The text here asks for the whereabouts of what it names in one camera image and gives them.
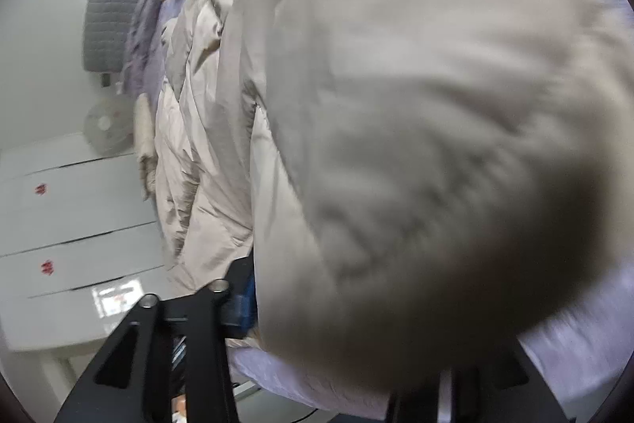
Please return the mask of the white drawer cabinet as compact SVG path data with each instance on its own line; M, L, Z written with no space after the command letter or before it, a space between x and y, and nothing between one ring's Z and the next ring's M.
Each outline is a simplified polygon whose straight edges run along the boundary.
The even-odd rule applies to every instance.
M80 133L1 155L1 326L14 352L102 339L146 293L174 291L130 150Z

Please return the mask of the folded cream knit sweater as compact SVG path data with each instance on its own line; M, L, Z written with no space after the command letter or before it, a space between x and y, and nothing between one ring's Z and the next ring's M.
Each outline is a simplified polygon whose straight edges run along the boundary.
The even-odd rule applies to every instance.
M134 102L133 144L143 197L148 200L156 193L157 153L154 118L147 94L140 94Z

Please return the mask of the white electric fan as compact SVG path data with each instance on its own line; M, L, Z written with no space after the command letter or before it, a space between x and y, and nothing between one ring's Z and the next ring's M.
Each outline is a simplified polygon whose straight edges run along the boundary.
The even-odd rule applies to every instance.
M133 140L133 102L116 94L90 108L84 119L84 138L98 155L124 151Z

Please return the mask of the grey quilted headboard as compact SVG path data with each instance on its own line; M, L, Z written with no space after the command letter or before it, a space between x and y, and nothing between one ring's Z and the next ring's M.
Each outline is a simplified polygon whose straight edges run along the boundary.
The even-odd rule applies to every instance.
M119 73L129 26L139 0L87 0L83 67L92 73Z

